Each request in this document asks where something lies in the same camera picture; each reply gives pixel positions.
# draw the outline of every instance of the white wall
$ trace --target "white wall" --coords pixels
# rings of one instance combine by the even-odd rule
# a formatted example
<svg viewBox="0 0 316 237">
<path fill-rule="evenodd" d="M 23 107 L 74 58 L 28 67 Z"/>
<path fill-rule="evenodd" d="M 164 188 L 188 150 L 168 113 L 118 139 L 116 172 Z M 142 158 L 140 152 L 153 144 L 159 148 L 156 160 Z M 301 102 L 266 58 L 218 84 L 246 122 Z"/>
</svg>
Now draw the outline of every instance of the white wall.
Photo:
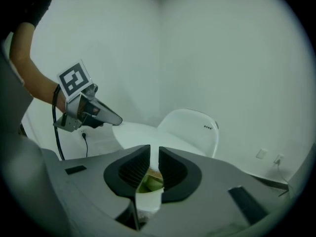
<svg viewBox="0 0 316 237">
<path fill-rule="evenodd" d="M 315 63 L 282 0 L 161 0 L 160 111 L 202 111 L 219 123 L 216 158 L 283 182 L 315 138 Z M 269 152 L 256 158 L 259 150 Z"/>
<path fill-rule="evenodd" d="M 99 85 L 97 98 L 126 121 L 158 125 L 159 90 L 153 78 L 159 70 L 159 6 L 160 0 L 53 0 L 36 28 L 31 58 L 55 81 L 82 59 Z M 35 99 L 23 124 L 42 147 L 58 152 L 50 105 Z M 59 134 L 74 142 L 73 134 Z M 65 149 L 65 158 L 85 155 L 84 142 L 80 147 L 78 152 Z"/>
</svg>

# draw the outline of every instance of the white chair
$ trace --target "white chair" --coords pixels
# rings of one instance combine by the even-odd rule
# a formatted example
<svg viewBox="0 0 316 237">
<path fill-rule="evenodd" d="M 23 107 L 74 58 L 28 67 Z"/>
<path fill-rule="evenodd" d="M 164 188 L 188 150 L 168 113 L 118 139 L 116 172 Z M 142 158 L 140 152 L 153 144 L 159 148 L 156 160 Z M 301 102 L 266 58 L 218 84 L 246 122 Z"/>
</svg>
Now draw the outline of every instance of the white chair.
<svg viewBox="0 0 316 237">
<path fill-rule="evenodd" d="M 170 112 L 158 129 L 167 131 L 214 157 L 219 142 L 218 125 L 210 116 L 189 109 Z"/>
</svg>

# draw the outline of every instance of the black cable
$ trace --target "black cable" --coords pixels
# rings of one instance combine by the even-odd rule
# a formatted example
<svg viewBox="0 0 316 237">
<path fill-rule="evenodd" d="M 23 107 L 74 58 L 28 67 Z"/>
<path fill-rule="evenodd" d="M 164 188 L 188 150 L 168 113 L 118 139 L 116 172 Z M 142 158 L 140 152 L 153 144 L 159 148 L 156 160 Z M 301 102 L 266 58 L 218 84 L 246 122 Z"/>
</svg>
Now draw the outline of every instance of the black cable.
<svg viewBox="0 0 316 237">
<path fill-rule="evenodd" d="M 86 139 L 86 133 L 82 133 L 82 137 L 85 141 L 85 144 L 87 145 L 87 152 L 85 153 L 85 157 L 87 158 L 88 157 L 88 143 L 87 143 L 87 139 Z"/>
<path fill-rule="evenodd" d="M 56 122 L 56 103 L 57 103 L 57 97 L 58 93 L 60 91 L 60 85 L 58 85 L 54 91 L 54 96 L 53 96 L 53 103 L 52 103 L 52 114 L 53 114 L 53 122 Z M 58 135 L 58 130 L 57 127 L 54 126 L 54 131 L 55 131 L 55 137 L 56 137 L 56 143 L 57 143 L 57 148 L 58 152 L 60 155 L 61 160 L 65 160 L 63 151 L 61 150 L 60 146 L 60 141 L 59 141 L 59 135 Z"/>
</svg>

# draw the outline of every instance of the wire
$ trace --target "wire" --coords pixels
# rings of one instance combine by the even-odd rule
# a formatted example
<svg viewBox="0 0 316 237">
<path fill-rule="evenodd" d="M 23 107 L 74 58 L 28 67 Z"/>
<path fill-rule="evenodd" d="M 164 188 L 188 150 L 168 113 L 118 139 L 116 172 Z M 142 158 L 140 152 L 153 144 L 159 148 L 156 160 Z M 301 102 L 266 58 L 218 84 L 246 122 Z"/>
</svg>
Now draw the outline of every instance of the wire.
<svg viewBox="0 0 316 237">
<path fill-rule="evenodd" d="M 87 153 L 85 154 L 85 157 L 87 158 L 88 157 L 88 143 L 87 143 L 86 138 L 84 138 L 84 141 L 85 141 L 85 144 L 87 145 Z"/>
<path fill-rule="evenodd" d="M 280 163 L 277 163 L 277 171 L 278 171 L 278 173 L 279 173 L 279 175 L 280 175 L 280 177 L 287 183 L 287 185 L 288 185 L 288 187 L 290 187 L 291 189 L 292 189 L 292 191 L 293 191 L 293 193 L 294 193 L 294 195 L 297 197 L 297 195 L 296 195 L 296 192 L 295 192 L 295 190 L 294 190 L 294 188 L 288 183 L 288 181 L 282 176 L 282 173 L 281 173 L 281 171 L 280 171 L 280 168 L 279 168 L 279 166 L 280 166 Z"/>
<path fill-rule="evenodd" d="M 56 123 L 56 103 L 57 103 L 57 97 L 58 97 L 59 91 L 60 91 L 60 85 L 58 85 L 56 87 L 56 89 L 54 91 L 54 95 L 53 95 L 52 114 L 53 114 L 53 122 L 54 123 Z M 61 146 L 60 146 L 58 130 L 57 130 L 57 127 L 55 127 L 55 126 L 54 126 L 54 131 L 55 131 L 56 143 L 57 143 L 57 148 L 58 148 L 60 158 L 61 158 L 61 160 L 65 160 L 63 151 L 61 150 Z"/>
</svg>

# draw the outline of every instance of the person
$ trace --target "person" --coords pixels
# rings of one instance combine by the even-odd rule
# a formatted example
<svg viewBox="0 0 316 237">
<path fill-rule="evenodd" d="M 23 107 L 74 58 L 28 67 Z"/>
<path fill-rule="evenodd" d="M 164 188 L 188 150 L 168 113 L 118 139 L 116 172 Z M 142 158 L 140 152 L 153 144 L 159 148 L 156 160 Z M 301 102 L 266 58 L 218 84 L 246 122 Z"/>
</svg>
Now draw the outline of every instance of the person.
<svg viewBox="0 0 316 237">
<path fill-rule="evenodd" d="M 46 103 L 52 104 L 57 83 L 44 76 L 30 57 L 33 34 L 41 18 L 48 10 L 52 0 L 14 0 L 14 8 L 4 12 L 5 28 L 1 39 L 13 33 L 9 58 L 29 93 Z M 56 107 L 65 112 L 65 96 L 60 91 Z"/>
</svg>

